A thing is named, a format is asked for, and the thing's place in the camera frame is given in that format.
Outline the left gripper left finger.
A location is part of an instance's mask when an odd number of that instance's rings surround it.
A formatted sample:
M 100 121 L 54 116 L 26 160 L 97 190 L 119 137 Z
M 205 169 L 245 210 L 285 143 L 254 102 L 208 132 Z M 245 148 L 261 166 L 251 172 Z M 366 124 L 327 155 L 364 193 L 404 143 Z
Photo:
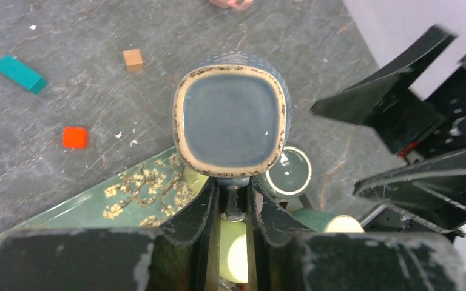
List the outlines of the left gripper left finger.
M 0 244 L 0 290 L 216 290 L 219 186 L 157 228 L 23 229 Z

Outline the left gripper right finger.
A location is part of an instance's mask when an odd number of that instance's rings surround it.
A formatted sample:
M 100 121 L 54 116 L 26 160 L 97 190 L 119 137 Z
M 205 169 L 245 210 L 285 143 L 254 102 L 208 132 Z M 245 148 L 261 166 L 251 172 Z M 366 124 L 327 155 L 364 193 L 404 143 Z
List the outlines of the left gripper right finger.
M 251 290 L 466 290 L 465 264 L 431 232 L 319 233 L 257 181 L 247 188 Z

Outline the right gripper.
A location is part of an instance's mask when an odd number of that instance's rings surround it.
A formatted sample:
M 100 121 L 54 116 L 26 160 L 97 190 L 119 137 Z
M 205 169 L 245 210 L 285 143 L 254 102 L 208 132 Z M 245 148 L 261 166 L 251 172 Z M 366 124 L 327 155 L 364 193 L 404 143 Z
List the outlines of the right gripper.
M 316 116 L 372 127 L 396 156 L 431 158 L 360 180 L 353 195 L 439 233 L 466 224 L 466 55 L 425 99 L 411 85 L 456 38 L 433 25 L 377 72 L 311 107 Z

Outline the dark teal mug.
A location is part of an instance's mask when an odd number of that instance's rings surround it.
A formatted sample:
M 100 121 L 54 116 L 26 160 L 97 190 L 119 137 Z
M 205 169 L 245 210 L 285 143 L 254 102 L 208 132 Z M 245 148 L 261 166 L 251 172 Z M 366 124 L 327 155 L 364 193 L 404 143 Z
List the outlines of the dark teal mug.
M 295 144 L 287 143 L 276 163 L 257 179 L 274 199 L 288 201 L 303 195 L 311 183 L 312 163 L 309 155 Z

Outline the blue-grey square mug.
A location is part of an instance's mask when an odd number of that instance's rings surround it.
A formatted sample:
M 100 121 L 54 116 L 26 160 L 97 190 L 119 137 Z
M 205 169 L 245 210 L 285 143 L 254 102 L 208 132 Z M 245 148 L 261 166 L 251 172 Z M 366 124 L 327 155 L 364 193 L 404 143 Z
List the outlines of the blue-grey square mug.
M 183 75 L 175 89 L 176 151 L 187 167 L 218 182 L 227 221 L 245 218 L 246 188 L 278 161 L 290 126 L 285 80 L 256 55 L 238 50 L 212 55 Z

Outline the light pink hexagonal mug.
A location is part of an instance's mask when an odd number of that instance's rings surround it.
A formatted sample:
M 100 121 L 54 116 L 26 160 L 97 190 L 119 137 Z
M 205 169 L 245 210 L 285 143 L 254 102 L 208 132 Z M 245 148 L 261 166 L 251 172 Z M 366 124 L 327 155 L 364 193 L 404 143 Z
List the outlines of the light pink hexagonal mug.
M 243 11 L 248 9 L 254 3 L 254 0 L 208 0 L 208 2 L 222 9 L 232 8 Z

